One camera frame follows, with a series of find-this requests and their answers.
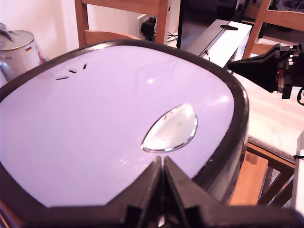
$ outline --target power adapter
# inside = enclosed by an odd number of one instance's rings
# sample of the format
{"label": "power adapter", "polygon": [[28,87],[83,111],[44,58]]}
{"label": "power adapter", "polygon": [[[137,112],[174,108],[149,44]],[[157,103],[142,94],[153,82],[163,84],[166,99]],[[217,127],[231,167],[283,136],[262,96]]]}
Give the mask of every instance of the power adapter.
{"label": "power adapter", "polygon": [[150,17],[141,25],[141,33],[146,37],[147,40],[153,41],[154,37],[154,27],[156,24],[156,18]]}

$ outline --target white appliance top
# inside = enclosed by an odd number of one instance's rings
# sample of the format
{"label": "white appliance top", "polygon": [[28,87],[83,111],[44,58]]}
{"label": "white appliance top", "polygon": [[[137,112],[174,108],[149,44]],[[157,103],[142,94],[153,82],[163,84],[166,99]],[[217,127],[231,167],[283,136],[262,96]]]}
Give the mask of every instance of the white appliance top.
{"label": "white appliance top", "polygon": [[[168,153],[141,148],[165,113],[190,104],[195,136]],[[149,48],[114,46],[61,63],[1,103],[1,163],[47,207],[103,205],[156,156],[193,178],[227,132],[234,98],[217,76]]]}

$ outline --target wooden chair back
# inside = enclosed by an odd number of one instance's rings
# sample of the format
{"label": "wooden chair back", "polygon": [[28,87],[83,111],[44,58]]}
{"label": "wooden chair back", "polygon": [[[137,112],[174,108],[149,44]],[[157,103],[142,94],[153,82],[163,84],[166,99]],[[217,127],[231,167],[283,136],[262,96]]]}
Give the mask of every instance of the wooden chair back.
{"label": "wooden chair back", "polygon": [[264,54],[273,47],[273,45],[270,44],[256,43],[256,39],[263,25],[263,22],[295,29],[298,31],[304,31],[304,13],[294,11],[269,10],[268,8],[270,3],[271,0],[263,0],[261,4],[255,24],[252,28],[245,48],[243,59],[250,57],[251,53],[259,55]]}
{"label": "wooden chair back", "polygon": [[75,0],[79,47],[109,39],[136,38],[115,32],[89,30],[87,4],[156,16],[155,41],[162,44],[167,41],[168,0]]}
{"label": "wooden chair back", "polygon": [[0,200],[0,224],[5,228],[23,226],[24,221],[15,214],[2,200]]}
{"label": "wooden chair back", "polygon": [[[270,184],[274,170],[280,173]],[[282,207],[292,196],[293,180],[289,180],[294,171],[295,165],[290,161],[248,143],[234,191],[226,204]]]}

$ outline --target pot lid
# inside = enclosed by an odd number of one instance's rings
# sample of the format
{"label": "pot lid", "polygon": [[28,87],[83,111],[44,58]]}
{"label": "pot lid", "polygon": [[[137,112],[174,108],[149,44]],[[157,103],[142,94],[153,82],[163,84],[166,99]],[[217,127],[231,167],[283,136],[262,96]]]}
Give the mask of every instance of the pot lid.
{"label": "pot lid", "polygon": [[1,28],[0,43],[1,51],[9,51],[21,48],[34,40],[34,35],[28,31],[6,31]]}

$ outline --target black cable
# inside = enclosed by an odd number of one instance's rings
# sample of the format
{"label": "black cable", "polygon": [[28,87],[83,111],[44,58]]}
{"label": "black cable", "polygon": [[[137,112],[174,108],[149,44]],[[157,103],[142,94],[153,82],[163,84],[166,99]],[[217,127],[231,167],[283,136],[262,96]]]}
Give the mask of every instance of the black cable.
{"label": "black cable", "polygon": [[302,99],[302,92],[304,91],[304,87],[302,87],[302,89],[300,89],[299,93],[298,93],[298,96],[296,98],[296,100],[298,101],[298,103],[300,105],[303,105],[304,106],[304,103],[301,102],[301,99]]}
{"label": "black cable", "polygon": [[167,38],[167,40],[168,40],[168,39],[171,39],[171,38],[173,38],[173,39],[177,39],[176,37],[168,37],[168,38]]}
{"label": "black cable", "polygon": [[168,32],[168,33],[169,33],[169,36],[172,36],[172,37],[177,37],[178,36],[178,34],[174,35],[174,34],[172,34],[170,32]]}
{"label": "black cable", "polygon": [[175,40],[170,40],[169,42],[167,42],[167,44],[170,44],[170,43],[173,42],[173,41],[175,41]]}

